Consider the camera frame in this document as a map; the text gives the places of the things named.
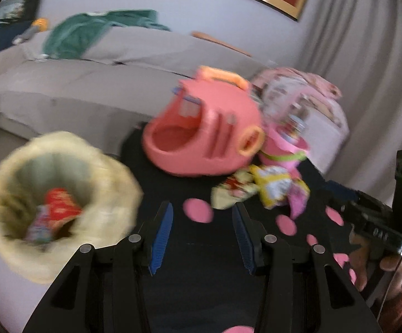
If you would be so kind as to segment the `person right hand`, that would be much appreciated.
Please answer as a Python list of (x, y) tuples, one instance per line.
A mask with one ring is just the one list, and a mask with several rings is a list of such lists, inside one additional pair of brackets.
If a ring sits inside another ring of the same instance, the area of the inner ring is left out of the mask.
[[(367, 238), (364, 238), (364, 236), (356, 234), (354, 229), (351, 229), (351, 233), (349, 234), (349, 242), (352, 245), (359, 246), (358, 249), (349, 254), (349, 262), (357, 276), (355, 286), (362, 292), (369, 281), (367, 267), (371, 255), (371, 243)], [(390, 281), (388, 294), (385, 298), (385, 301), (391, 301), (402, 294), (402, 256), (384, 257), (380, 261), (379, 267), (384, 272), (394, 273)]]

